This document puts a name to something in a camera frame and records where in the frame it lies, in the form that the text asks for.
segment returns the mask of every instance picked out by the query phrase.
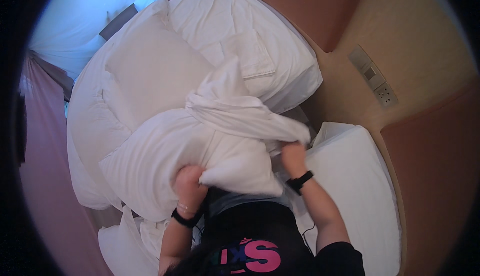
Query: black wristband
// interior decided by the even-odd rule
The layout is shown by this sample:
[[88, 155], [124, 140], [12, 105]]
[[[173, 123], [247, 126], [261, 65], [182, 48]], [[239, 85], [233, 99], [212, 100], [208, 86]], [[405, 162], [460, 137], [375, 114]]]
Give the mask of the black wristband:
[[298, 194], [298, 196], [301, 196], [302, 193], [300, 192], [300, 189], [303, 187], [303, 183], [306, 183], [307, 180], [309, 180], [313, 176], [314, 174], [312, 173], [312, 171], [307, 171], [305, 174], [303, 174], [302, 177], [296, 179], [289, 179], [286, 181], [286, 183]]
[[172, 217], [177, 220], [178, 223], [181, 225], [187, 227], [187, 228], [193, 228], [195, 225], [197, 225], [198, 221], [202, 217], [203, 212], [199, 210], [195, 216], [189, 220], [182, 218], [182, 216], [177, 212], [177, 208], [172, 213]]

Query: electrical outlet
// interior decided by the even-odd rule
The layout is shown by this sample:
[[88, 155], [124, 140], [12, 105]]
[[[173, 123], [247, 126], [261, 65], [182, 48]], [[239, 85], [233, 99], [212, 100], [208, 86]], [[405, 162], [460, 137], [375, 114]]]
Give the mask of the electrical outlet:
[[387, 82], [382, 83], [373, 93], [383, 107], [389, 107], [399, 102]]

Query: black t-shirt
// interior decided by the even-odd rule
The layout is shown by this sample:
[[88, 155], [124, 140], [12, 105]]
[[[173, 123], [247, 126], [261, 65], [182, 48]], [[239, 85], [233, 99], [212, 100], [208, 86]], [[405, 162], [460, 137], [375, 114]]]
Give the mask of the black t-shirt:
[[223, 243], [205, 259], [211, 275], [365, 275], [362, 254], [350, 243], [311, 254], [291, 210], [275, 202], [227, 209], [206, 221], [201, 239]]

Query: beige wall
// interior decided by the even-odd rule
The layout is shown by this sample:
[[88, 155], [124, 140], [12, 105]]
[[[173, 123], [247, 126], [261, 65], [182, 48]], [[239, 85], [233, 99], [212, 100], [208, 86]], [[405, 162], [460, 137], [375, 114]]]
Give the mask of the beige wall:
[[[350, 63], [347, 55], [356, 44], [380, 69], [397, 105], [382, 108]], [[435, 0], [361, 0], [337, 48], [331, 53], [314, 49], [323, 84], [303, 110], [317, 129], [323, 121], [333, 121], [370, 131], [390, 170], [405, 225], [398, 182], [380, 130], [436, 104], [473, 79], [476, 74], [465, 45]], [[405, 263], [408, 229], [403, 230]]]

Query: bracelet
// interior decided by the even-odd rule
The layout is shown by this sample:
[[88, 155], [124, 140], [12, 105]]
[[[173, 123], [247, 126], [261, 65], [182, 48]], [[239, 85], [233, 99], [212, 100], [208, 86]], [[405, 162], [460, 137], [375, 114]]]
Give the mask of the bracelet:
[[200, 218], [203, 216], [203, 212], [199, 211], [198, 213], [195, 214], [195, 216], [191, 219], [184, 219], [182, 218], [179, 213], [177, 212], [177, 209], [175, 208], [175, 210], [173, 211], [172, 213], [172, 218], [176, 219], [177, 222], [180, 224], [180, 225], [183, 225], [187, 228], [193, 228], [195, 227], [195, 225], [197, 225], [198, 221], [200, 220]]
[[300, 191], [300, 189], [303, 187], [303, 183], [306, 183], [307, 180], [309, 180], [313, 176], [314, 175], [312, 171], [307, 171], [305, 174], [303, 174], [302, 177], [296, 179], [289, 179], [286, 181], [286, 183], [291, 189], [293, 189], [297, 193], [298, 196], [301, 196], [302, 192]]
[[190, 208], [190, 206], [186, 206], [185, 204], [182, 204], [180, 202], [177, 203], [177, 211], [179, 212], [182, 212], [182, 213], [186, 213], [186, 214], [195, 214], [197, 213], [196, 211], [190, 211], [188, 210]]

